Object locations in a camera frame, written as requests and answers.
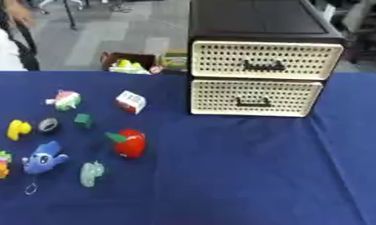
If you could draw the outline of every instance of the drawer unit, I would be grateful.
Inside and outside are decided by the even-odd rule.
[[[339,44],[197,40],[192,75],[325,80],[342,52]]]
[[[194,80],[193,114],[306,116],[322,90],[320,82]]]
[[[308,0],[191,0],[189,112],[304,117],[344,46]]]

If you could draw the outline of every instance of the light green toy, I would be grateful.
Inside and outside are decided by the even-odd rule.
[[[95,178],[101,177],[105,172],[103,164],[95,161],[94,163],[85,163],[80,172],[80,183],[86,187],[95,185]]]

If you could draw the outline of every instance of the drawer handle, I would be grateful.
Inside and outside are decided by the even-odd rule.
[[[246,70],[266,70],[266,71],[284,71],[286,66],[282,64],[281,61],[275,61],[272,65],[270,64],[252,64],[249,60],[244,60],[244,71]]]
[[[263,103],[243,103],[240,97],[237,97],[237,107],[271,107],[268,98],[262,98]]]

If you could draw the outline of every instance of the green block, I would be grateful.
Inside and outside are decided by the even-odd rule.
[[[92,125],[92,119],[89,114],[77,114],[75,123],[85,128],[90,128]]]

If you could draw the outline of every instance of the white shirt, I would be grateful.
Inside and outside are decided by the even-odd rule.
[[[18,57],[18,47],[0,27],[0,70],[26,70]]]

